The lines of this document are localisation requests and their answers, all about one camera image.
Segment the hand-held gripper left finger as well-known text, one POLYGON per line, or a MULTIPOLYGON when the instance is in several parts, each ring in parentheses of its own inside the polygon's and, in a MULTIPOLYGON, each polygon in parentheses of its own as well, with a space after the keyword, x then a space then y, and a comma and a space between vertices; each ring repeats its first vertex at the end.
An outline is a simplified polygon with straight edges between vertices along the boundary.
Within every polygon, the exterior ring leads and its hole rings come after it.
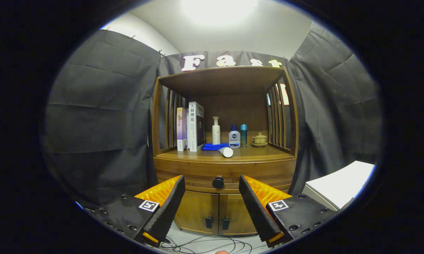
POLYGON ((139 243, 159 247, 170 230, 185 193, 183 175, 172 177, 134 196, 95 209, 92 216, 139 243))

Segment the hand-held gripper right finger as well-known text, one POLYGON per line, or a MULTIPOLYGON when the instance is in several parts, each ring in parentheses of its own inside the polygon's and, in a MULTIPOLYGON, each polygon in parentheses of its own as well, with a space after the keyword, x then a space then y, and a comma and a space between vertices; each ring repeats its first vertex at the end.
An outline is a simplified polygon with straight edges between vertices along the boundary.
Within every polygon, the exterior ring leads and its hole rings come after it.
POLYGON ((261 241, 268 247, 307 235, 338 214, 306 194, 291 196, 245 175, 239 179, 239 191, 261 241))

